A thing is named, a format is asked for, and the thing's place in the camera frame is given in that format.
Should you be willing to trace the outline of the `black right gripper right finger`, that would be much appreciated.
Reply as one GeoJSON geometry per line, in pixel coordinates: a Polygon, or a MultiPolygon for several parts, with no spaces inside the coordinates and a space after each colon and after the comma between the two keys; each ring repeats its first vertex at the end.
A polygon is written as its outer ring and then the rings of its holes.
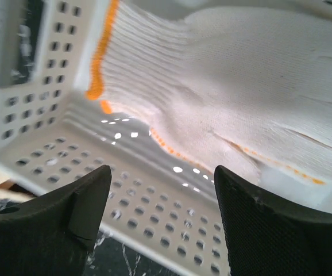
{"type": "Polygon", "coordinates": [[[332,214],[214,171],[231,275],[332,275],[332,214]]]}

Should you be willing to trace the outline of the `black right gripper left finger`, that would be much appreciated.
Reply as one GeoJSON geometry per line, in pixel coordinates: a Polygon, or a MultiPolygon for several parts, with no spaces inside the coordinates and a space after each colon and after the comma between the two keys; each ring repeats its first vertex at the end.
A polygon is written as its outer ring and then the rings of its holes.
{"type": "Polygon", "coordinates": [[[0,211],[0,275],[82,275],[111,185],[102,165],[78,180],[0,211]]]}

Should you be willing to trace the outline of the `orange dotted white glove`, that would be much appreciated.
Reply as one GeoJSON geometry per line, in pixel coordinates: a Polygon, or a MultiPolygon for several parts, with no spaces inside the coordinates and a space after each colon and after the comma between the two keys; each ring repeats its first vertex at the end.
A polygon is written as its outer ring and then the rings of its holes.
{"type": "Polygon", "coordinates": [[[332,20],[220,6],[166,20],[106,5],[87,98],[148,124],[167,153],[254,184],[258,163],[332,184],[332,20]]]}

